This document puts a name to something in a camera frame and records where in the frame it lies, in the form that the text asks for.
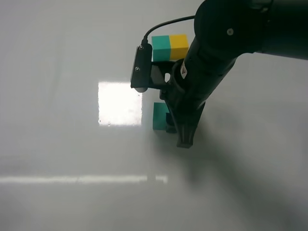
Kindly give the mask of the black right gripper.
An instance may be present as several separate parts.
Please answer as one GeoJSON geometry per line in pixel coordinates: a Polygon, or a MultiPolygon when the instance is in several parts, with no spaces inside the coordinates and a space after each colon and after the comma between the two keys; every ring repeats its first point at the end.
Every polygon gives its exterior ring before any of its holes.
{"type": "Polygon", "coordinates": [[[205,102],[236,59],[185,58],[176,62],[169,88],[161,90],[160,98],[166,102],[166,132],[177,133],[177,147],[190,148],[198,127],[205,102]]]}

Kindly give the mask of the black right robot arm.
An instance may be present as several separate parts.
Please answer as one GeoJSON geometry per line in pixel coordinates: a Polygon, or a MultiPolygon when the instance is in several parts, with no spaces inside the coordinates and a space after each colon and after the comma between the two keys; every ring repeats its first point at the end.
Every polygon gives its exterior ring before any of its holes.
{"type": "Polygon", "coordinates": [[[308,57],[305,0],[206,0],[194,18],[195,37],[185,58],[172,67],[160,97],[177,146],[190,148],[205,102],[245,53],[308,57]]]}

